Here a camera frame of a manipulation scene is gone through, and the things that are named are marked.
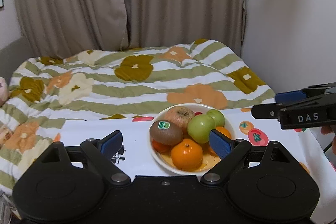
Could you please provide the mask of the large orange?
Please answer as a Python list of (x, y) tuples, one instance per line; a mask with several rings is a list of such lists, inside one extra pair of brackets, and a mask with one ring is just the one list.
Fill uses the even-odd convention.
[(209, 146), (220, 159), (224, 159), (231, 153), (233, 150), (233, 144), (233, 140), (220, 131), (216, 129), (210, 131)]
[(203, 162), (203, 149), (192, 139), (183, 139), (171, 149), (170, 157), (178, 169), (193, 171)]

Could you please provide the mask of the green apple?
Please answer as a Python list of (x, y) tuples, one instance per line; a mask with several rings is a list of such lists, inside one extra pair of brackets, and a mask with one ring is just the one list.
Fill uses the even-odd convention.
[(206, 115), (214, 120), (216, 127), (225, 126), (225, 122), (226, 122), (225, 117), (219, 110), (211, 109), (208, 112), (206, 112)]
[(187, 125), (187, 133), (199, 144), (209, 141), (210, 132), (215, 128), (215, 121), (206, 114), (195, 116)]

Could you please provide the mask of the red wrinkled apple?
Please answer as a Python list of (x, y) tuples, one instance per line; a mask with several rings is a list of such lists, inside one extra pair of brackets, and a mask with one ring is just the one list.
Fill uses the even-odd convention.
[(187, 125), (194, 117), (195, 113), (185, 106), (174, 106), (164, 115), (165, 120), (176, 124), (185, 135), (187, 135)]

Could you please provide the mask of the small mandarin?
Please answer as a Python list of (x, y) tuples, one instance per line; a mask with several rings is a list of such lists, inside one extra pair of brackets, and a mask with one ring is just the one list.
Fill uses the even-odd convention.
[(154, 139), (151, 141), (153, 148), (159, 153), (167, 153), (170, 151), (171, 146), (165, 145), (155, 141)]

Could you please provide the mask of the brown kiwi with sticker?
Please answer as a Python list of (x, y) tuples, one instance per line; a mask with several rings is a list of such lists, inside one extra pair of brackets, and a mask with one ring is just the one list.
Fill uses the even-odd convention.
[(183, 131), (173, 122), (158, 120), (149, 129), (153, 140), (164, 145), (176, 145), (183, 139)]

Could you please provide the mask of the cream duck pattern plate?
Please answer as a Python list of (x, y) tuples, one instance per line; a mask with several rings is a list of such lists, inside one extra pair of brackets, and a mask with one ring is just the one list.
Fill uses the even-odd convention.
[[(189, 108), (194, 113), (201, 112), (202, 114), (205, 114), (207, 111), (213, 109), (210, 106), (206, 106), (206, 105), (202, 105), (202, 104), (198, 104), (198, 103), (183, 103), (183, 104), (179, 104), (179, 105), (175, 105), (175, 106), (186, 107), (186, 108)], [(167, 109), (161, 111), (152, 120), (151, 125), (153, 125), (156, 121), (160, 121), (161, 119), (163, 119), (166, 112), (169, 111), (171, 108), (173, 108), (175, 106), (168, 107)], [(229, 133), (231, 134), (231, 138), (235, 139), (238, 132), (233, 127), (233, 123), (232, 123), (233, 120), (232, 120), (232, 118), (226, 118), (226, 114), (224, 114), (224, 117), (225, 117), (225, 120), (226, 120), (224, 128), (229, 131)], [(148, 133), (147, 138), (148, 138), (147, 142), (150, 146), (149, 151), (150, 151), (152, 157), (162, 168), (167, 170), (166, 172), (170, 171), (172, 173), (179, 174), (179, 175), (196, 175), (196, 176), (200, 177), (200, 176), (204, 175), (206, 172), (208, 172), (212, 167), (214, 167), (220, 161), (220, 158), (218, 156), (213, 156), (209, 152), (207, 152), (206, 150), (205, 151), (203, 150), (203, 152), (205, 153), (204, 156), (203, 156), (203, 162), (198, 169), (193, 170), (191, 172), (180, 170), (180, 169), (177, 169), (173, 165), (173, 161), (171, 160), (170, 155), (168, 155), (168, 153), (160, 153), (160, 152), (155, 150), (155, 148), (152, 145), (152, 138), (150, 136), (150, 133)]]

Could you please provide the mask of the floral striped quilt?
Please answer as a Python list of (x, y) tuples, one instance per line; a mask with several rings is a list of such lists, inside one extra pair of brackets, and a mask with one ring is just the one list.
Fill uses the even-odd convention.
[(216, 40), (30, 58), (13, 73), (1, 106), (1, 126), (13, 132), (1, 147), (1, 191), (11, 195), (33, 161), (60, 140), (67, 120), (149, 117), (179, 103), (244, 108), (272, 98), (274, 91)]

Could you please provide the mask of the patterned tissue pack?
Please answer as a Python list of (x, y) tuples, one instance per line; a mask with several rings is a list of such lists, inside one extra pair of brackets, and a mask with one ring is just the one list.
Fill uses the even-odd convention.
[(13, 135), (13, 132), (5, 125), (0, 127), (0, 147), (2, 147)]

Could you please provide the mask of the pink plush pillow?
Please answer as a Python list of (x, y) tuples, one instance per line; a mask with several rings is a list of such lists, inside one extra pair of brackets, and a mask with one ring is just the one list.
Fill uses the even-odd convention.
[(9, 97), (9, 91), (6, 80), (1, 77), (0, 78), (0, 106), (2, 106)]

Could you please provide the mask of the grey bed headboard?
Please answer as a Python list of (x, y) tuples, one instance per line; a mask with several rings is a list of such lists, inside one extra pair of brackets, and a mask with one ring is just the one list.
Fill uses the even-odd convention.
[(25, 37), (21, 37), (11, 42), (8, 46), (1, 49), (1, 77), (4, 78), (6, 83), (9, 85), (11, 76), (19, 65), (34, 56), (35, 54), (29, 44), (29, 41)]

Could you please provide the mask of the beige curtain left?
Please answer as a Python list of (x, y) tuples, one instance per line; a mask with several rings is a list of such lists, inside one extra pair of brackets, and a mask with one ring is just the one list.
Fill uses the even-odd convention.
[(127, 48), (124, 0), (15, 0), (22, 35), (38, 56)]

